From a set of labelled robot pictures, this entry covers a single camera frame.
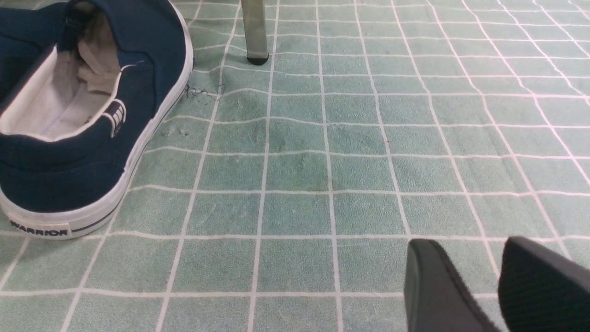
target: canvas sneaker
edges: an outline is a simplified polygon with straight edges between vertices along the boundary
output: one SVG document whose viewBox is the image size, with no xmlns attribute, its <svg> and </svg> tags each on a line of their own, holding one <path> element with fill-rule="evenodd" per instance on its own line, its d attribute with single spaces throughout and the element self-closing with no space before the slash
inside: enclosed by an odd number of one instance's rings
<svg viewBox="0 0 590 332">
<path fill-rule="evenodd" d="M 168 0 L 72 0 L 58 41 L 0 116 L 0 207 L 31 236 L 107 223 L 193 68 Z"/>
<path fill-rule="evenodd" d="M 38 10 L 0 8 L 0 105 L 42 52 L 57 41 L 64 5 Z"/>
</svg>

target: green tile floor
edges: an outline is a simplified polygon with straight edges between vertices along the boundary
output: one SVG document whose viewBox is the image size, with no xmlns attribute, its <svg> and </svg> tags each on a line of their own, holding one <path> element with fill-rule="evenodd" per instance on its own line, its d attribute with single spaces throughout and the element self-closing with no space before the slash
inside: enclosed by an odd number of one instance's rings
<svg viewBox="0 0 590 332">
<path fill-rule="evenodd" d="M 590 2 L 265 1 L 262 67 L 238 0 L 176 2 L 194 90 L 107 227 L 0 216 L 0 331 L 404 331 L 412 237 L 498 322 L 506 237 L 590 266 Z"/>
</svg>

